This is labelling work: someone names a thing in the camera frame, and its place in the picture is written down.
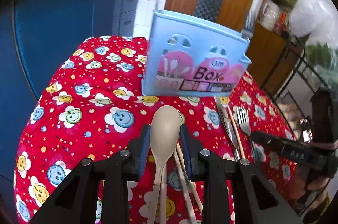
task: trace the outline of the beige spoon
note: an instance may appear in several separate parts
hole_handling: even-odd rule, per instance
[[[163,168],[174,153],[179,139],[181,117],[172,106],[162,106],[153,117],[150,128],[150,148],[156,164],[153,194],[147,224],[154,224]]]

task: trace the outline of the chopstick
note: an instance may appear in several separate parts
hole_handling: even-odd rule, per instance
[[[183,171],[182,171],[179,156],[177,155],[176,150],[174,151],[174,159],[175,159],[175,163],[176,163],[176,166],[177,166],[177,171],[179,173],[179,178],[180,178],[180,181],[181,181],[181,184],[182,184],[183,196],[184,196],[185,206],[187,207],[187,211],[188,211],[188,215],[189,215],[189,220],[190,220],[191,224],[197,224],[194,208],[192,207],[190,195],[189,195],[189,192],[188,192],[187,185],[185,184]]]
[[[185,170],[183,153],[182,153],[182,150],[181,150],[181,147],[180,147],[179,143],[177,143],[177,145],[176,145],[176,150],[177,150],[177,153],[179,155],[182,167]],[[199,195],[197,193],[197,190],[196,190],[196,183],[195,182],[191,182],[189,179],[188,179],[188,182],[189,182],[189,186],[190,186],[190,188],[192,190],[192,194],[194,195],[194,198],[196,200],[196,203],[197,203],[197,206],[199,208],[199,211],[202,213],[202,211],[203,211],[203,205],[202,205],[202,202],[201,202],[201,200],[199,198]]]
[[[245,158],[245,154],[244,154],[244,150],[243,150],[243,146],[242,146],[242,141],[239,138],[239,133],[238,133],[238,130],[237,130],[236,122],[234,121],[234,117],[232,115],[230,107],[228,106],[227,108],[228,108],[228,112],[229,112],[231,122],[232,122],[233,127],[234,127],[234,133],[236,134],[236,138],[237,138],[237,142],[238,142],[238,146],[239,146],[239,151],[241,152],[241,157]]]
[[[159,196],[159,223],[166,223],[167,213],[167,164],[164,165]]]

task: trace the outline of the floral tablecloth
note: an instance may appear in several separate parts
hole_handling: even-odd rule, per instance
[[[223,158],[233,159],[229,138],[218,114],[214,113],[213,98],[142,96],[147,43],[145,38],[137,37],[88,38],[56,71],[29,117],[18,146],[14,195],[20,223],[33,217],[81,159],[107,159],[124,149],[130,139],[138,137],[143,124],[151,123],[162,105],[174,106],[180,112],[182,123],[188,125],[191,135],[200,139],[205,148]],[[252,130],[293,138],[275,106],[247,72],[231,96],[222,97],[222,103],[229,104],[234,112],[237,106],[247,108]],[[246,157],[252,160],[248,139],[240,129],[239,132]],[[288,199],[294,163],[261,146],[256,148],[262,171]],[[173,158],[168,161],[167,173],[167,223],[188,224]],[[154,175],[155,164],[150,152],[142,179],[128,182],[131,223],[147,222]],[[203,183],[196,184],[202,200]],[[100,185],[96,223],[101,218],[102,191],[103,185]],[[193,195],[191,200],[196,217],[201,220]],[[229,203],[233,205],[230,184]],[[233,206],[229,213],[234,222]]]

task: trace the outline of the blue dot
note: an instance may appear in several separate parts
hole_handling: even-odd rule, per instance
[[[92,133],[91,132],[85,132],[83,135],[84,135],[84,137],[91,137]]]

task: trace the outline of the blue plastic box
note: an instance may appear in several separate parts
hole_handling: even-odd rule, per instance
[[[251,61],[241,33],[173,11],[154,10],[144,96],[229,96]]]

